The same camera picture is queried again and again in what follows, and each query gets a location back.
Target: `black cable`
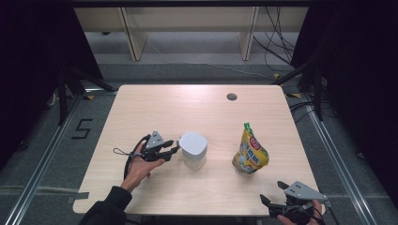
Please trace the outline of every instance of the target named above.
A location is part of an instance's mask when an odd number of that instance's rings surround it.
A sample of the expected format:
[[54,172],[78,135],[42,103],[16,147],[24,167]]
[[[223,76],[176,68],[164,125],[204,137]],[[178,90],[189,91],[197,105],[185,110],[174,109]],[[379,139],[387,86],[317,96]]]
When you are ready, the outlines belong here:
[[318,218],[318,217],[315,217],[314,215],[313,215],[313,218],[316,220],[316,222],[318,222],[319,224],[324,224],[325,225],[325,220],[323,219],[323,216],[322,216],[322,214],[321,214],[321,212],[319,212],[319,210],[318,209],[316,209],[315,207],[314,207],[314,210],[319,214],[319,216],[321,217],[321,218]]
[[[268,16],[269,16],[269,18],[271,19],[272,25],[273,25],[273,27],[274,27],[274,30],[273,30],[273,32],[272,32],[271,37],[268,37],[268,36],[267,36],[269,40],[272,40],[272,39],[273,39],[273,36],[275,35],[275,32],[278,33],[278,31],[277,31],[277,27],[275,26],[275,24],[274,24],[274,22],[273,22],[273,20],[272,20],[272,18],[271,18],[271,16],[270,16],[270,14],[269,14],[269,12],[268,12],[267,7],[266,7],[266,11],[267,11]],[[266,53],[265,53],[265,55],[264,55],[264,61],[266,62],[267,67],[270,68],[270,69],[272,69],[272,70],[275,70],[275,71],[283,71],[283,72],[285,72],[285,71],[290,71],[290,70],[276,69],[276,68],[271,67],[271,66],[268,64],[268,61],[267,61],[267,51],[269,50],[269,44],[270,44],[270,43],[271,43],[271,41],[268,42],[267,47],[264,47],[264,49],[266,50]],[[288,61],[287,61],[288,63],[287,63],[287,64],[290,65],[290,58],[289,58],[288,56],[287,56],[287,58],[288,58]]]
[[305,102],[300,102],[295,105],[291,105],[291,106],[289,106],[290,112],[292,113],[292,116],[293,116],[293,115],[295,115],[296,110],[298,110],[302,106],[308,106],[308,105],[312,105],[312,104],[314,104],[313,101],[305,101]]
[[336,223],[336,225],[340,225],[339,220],[337,220],[337,217],[336,217],[336,215],[334,215],[334,212],[331,209],[331,207],[329,207],[328,209],[330,210],[331,216],[333,217],[334,222]]
[[282,61],[284,61],[286,64],[289,64],[290,62],[285,60],[284,58],[282,58],[280,55],[278,55],[276,52],[272,51],[271,49],[267,48],[266,46],[264,46],[262,43],[260,43],[260,41],[257,40],[257,38],[255,38],[255,36],[253,36],[253,39],[261,46],[263,47],[263,49],[267,50],[268,52],[272,53],[273,55],[275,55],[276,57],[278,57],[279,59],[281,59]]
[[313,112],[314,110],[310,110],[309,112],[306,112],[305,114],[303,114],[298,120],[295,121],[295,124],[298,123],[302,118],[304,118],[306,115],[308,115],[309,113]]
[[150,138],[150,134],[144,136],[144,138],[142,138],[142,139],[135,145],[135,147],[134,147],[134,149],[131,151],[131,153],[129,153],[129,158],[127,159],[126,164],[125,164],[125,170],[124,170],[124,173],[123,173],[123,180],[126,179],[127,174],[129,173],[130,163],[131,163],[131,161],[132,161],[132,158],[133,158],[133,156],[134,156],[135,151],[137,151],[138,146],[139,146],[143,141],[148,141],[149,138]]
[[281,48],[281,49],[284,49],[284,46],[281,46],[280,44],[275,43],[275,41],[273,41],[273,40],[269,37],[269,35],[267,34],[267,32],[264,32],[264,33],[266,34],[268,40],[269,40],[272,44],[274,44],[275,46],[277,46],[277,47],[279,47],[279,48]]
[[277,15],[277,18],[278,18],[278,20],[276,21],[276,26],[279,27],[279,31],[278,31],[278,28],[276,27],[277,34],[278,34],[278,36],[281,39],[281,42],[283,44],[284,53],[286,54],[286,56],[289,59],[289,61],[291,61],[292,54],[290,53],[290,51],[287,50],[287,46],[284,44],[284,40],[283,40],[283,36],[282,36],[282,28],[281,28],[281,20],[280,20],[281,8],[280,7],[276,8],[276,15]]
[[287,47],[286,47],[286,45],[284,44],[283,36],[282,36],[281,32],[278,31],[278,27],[277,27],[277,26],[279,25],[279,27],[280,27],[280,29],[281,29],[281,20],[280,20],[281,8],[280,8],[280,7],[277,7],[277,21],[276,21],[276,23],[274,23],[274,21],[272,20],[272,17],[271,17],[271,15],[269,14],[269,11],[268,11],[268,8],[267,8],[267,7],[266,7],[266,11],[267,11],[267,15],[268,15],[269,19],[271,20],[272,26],[273,26],[273,28],[274,28],[274,30],[273,30],[273,32],[272,32],[272,36],[271,36],[270,39],[273,38],[273,35],[274,35],[275,32],[276,32],[277,35],[279,36],[279,38],[281,39],[281,42],[282,42],[283,48],[284,48],[284,52],[285,52],[285,54],[286,54],[288,60],[290,61],[289,55],[291,56],[291,54],[290,54],[290,52],[287,52],[287,51],[286,51]]

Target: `hand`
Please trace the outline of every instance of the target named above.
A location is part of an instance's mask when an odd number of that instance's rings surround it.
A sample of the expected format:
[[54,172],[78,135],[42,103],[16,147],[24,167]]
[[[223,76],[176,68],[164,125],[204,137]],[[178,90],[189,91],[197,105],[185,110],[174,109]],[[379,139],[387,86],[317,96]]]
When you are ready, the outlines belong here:
[[[140,144],[136,152],[140,152],[142,147],[143,145]],[[158,159],[157,161],[147,162],[139,156],[134,157],[130,163],[129,173],[127,174],[126,179],[122,182],[120,187],[131,193],[141,184],[141,181],[144,178],[150,177],[150,172],[153,169],[159,167],[164,162],[165,160],[163,158]]]
[[[319,212],[322,212],[322,205],[319,203],[319,201],[317,200],[313,200],[313,205],[314,208],[317,209]],[[314,209],[314,216],[316,218],[321,218],[321,216],[319,215],[319,213]],[[287,217],[284,217],[282,215],[278,215],[277,219],[283,224],[283,225],[294,225],[294,223],[288,219]],[[310,222],[308,223],[308,225],[318,225],[318,222],[316,222],[315,219],[311,218]]]

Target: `floor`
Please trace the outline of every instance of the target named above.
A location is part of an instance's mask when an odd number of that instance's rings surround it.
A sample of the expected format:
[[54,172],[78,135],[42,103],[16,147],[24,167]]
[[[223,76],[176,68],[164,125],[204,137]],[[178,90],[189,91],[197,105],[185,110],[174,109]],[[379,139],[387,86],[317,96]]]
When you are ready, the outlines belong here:
[[[123,83],[272,83],[276,75],[284,75],[290,66],[253,43],[250,60],[243,61],[234,33],[150,33],[142,58],[132,62],[126,37],[122,33],[87,33],[104,80],[113,86]],[[264,33],[257,39],[268,44]],[[297,34],[283,34],[293,45]],[[285,51],[275,45],[274,52],[288,59]],[[297,94],[299,76],[283,85],[286,94]],[[85,83],[87,89],[97,88]],[[115,95],[91,92],[94,96],[69,100],[72,117],[60,128],[56,99],[49,105],[26,139],[28,148],[18,151],[0,172],[0,223],[6,223],[18,201],[25,201],[20,214],[22,224],[77,224],[82,215],[72,210],[73,200],[95,149]],[[289,105],[311,99],[310,93],[287,97]],[[299,136],[322,193],[329,196],[333,212],[340,224],[394,224],[398,212],[378,183],[366,160],[356,156],[358,149],[346,133],[336,113],[327,103],[322,104],[323,122],[319,122],[311,105],[303,105],[292,113]],[[76,131],[82,119],[90,128],[87,139]],[[44,165],[42,171],[38,165]],[[26,198],[24,188],[36,187]],[[337,224],[328,210],[327,224]],[[222,224],[219,218],[206,224]],[[279,224],[270,217],[246,218],[243,224]]]

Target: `snack bag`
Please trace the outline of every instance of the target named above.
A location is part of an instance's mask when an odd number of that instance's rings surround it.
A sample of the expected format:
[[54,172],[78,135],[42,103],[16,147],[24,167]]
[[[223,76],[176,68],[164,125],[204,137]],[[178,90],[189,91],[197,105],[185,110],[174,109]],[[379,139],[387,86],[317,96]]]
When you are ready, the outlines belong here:
[[249,123],[245,123],[239,151],[232,159],[232,164],[240,173],[254,173],[267,166],[269,155],[253,135]]

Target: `table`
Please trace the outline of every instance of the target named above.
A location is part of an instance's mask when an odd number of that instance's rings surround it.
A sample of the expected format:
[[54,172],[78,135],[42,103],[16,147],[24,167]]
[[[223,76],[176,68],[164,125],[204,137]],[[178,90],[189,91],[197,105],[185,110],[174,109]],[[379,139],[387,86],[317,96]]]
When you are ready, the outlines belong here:
[[[228,94],[237,95],[229,100]],[[257,140],[268,150],[270,162],[254,174],[235,171],[231,160],[240,145],[243,124],[249,122]],[[251,216],[268,215],[260,203],[265,194],[283,203],[277,181],[299,180],[316,189],[282,88],[275,85],[123,85],[106,120],[73,210],[85,213],[122,182],[125,152],[156,129],[164,140],[178,140],[195,131],[207,138],[207,163],[199,171],[188,168],[181,151],[132,192],[128,214]]]

